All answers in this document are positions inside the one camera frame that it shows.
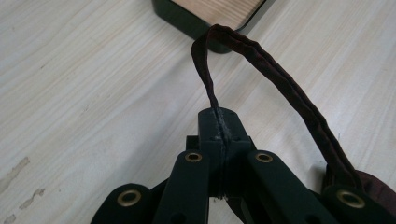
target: wooden table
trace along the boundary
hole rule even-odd
[[[354,166],[396,189],[396,2],[276,0],[248,34],[324,114]],[[126,183],[167,178],[209,107],[192,40],[149,0],[3,0],[0,223],[90,223]],[[298,114],[238,54],[209,54],[220,105],[318,190]],[[209,223],[240,223],[210,200]]]

